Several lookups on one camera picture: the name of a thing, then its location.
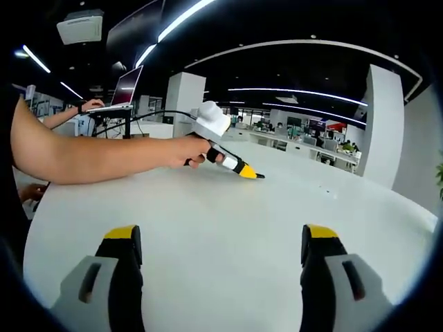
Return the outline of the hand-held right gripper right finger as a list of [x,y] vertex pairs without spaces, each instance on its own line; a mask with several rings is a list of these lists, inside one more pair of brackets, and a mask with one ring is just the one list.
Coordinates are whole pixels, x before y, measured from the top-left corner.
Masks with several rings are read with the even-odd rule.
[[381,277],[332,229],[303,226],[300,262],[301,331],[373,331],[392,311]]

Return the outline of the person's left hand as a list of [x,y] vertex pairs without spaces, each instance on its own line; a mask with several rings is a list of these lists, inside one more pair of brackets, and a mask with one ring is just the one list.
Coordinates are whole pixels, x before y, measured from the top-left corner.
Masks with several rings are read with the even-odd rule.
[[194,136],[166,140],[163,165],[169,168],[188,166],[196,169],[202,164],[211,148],[210,143]]

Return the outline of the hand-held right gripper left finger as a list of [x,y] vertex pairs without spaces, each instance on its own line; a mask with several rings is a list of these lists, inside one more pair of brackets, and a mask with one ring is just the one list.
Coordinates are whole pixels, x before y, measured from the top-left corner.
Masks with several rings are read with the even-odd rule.
[[141,233],[114,228],[62,280],[50,312],[69,331],[144,331]]

